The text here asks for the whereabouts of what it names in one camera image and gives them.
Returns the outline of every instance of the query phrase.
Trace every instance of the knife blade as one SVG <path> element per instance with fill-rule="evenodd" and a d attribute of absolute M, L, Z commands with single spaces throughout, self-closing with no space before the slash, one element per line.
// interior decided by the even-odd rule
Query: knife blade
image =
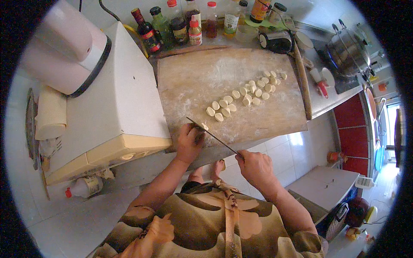
<path fill-rule="evenodd" d="M 191 121 L 192 123 L 194 123 L 195 125 L 197 125 L 199 128 L 201 128 L 203 131 L 207 132 L 210 136 L 214 137 L 216 140 L 218 140 L 220 143 L 222 143 L 225 147 L 227 147 L 228 149 L 230 149 L 232 152 L 234 152 L 235 154 L 239 155 L 238 152 L 234 151 L 231 147 L 229 147 L 227 144 L 225 144 L 223 141 L 221 141 L 220 139 L 218 139 L 215 135 L 213 135 L 212 133 L 210 133 L 208 130 L 205 130 L 202 126 L 200 126 L 197 122 L 193 121 L 192 119 L 188 118 L 189 121 Z"/>

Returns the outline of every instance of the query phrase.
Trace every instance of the white cabinet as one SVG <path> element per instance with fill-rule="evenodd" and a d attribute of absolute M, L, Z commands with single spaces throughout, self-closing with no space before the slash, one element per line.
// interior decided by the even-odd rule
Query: white cabinet
<path fill-rule="evenodd" d="M 286 188 L 330 211 L 347 195 L 358 175 L 356 172 L 319 166 Z"/>

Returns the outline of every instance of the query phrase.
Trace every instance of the floral shirt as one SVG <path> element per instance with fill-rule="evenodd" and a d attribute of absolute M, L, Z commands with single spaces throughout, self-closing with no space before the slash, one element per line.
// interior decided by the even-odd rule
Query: floral shirt
<path fill-rule="evenodd" d="M 170 196 L 156 212 L 129 209 L 88 258 L 324 257 L 321 239 L 289 236 L 277 208 L 221 183 Z"/>

